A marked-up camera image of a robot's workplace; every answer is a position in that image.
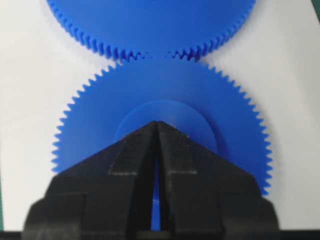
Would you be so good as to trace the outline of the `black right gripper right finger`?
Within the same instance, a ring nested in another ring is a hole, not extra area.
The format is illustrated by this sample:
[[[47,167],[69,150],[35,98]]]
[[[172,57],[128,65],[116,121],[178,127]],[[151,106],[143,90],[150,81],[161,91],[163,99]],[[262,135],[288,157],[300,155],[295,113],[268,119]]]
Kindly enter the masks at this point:
[[[173,240],[278,240],[273,204],[255,178],[165,122],[160,144],[161,225]]]

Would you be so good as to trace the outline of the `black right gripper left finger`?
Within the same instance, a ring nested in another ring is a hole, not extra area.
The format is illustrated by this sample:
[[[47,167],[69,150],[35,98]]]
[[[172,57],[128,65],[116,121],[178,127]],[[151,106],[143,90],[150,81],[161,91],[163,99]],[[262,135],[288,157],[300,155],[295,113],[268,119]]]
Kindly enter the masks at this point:
[[[151,228],[155,121],[56,175],[27,215],[24,240],[131,240]]]

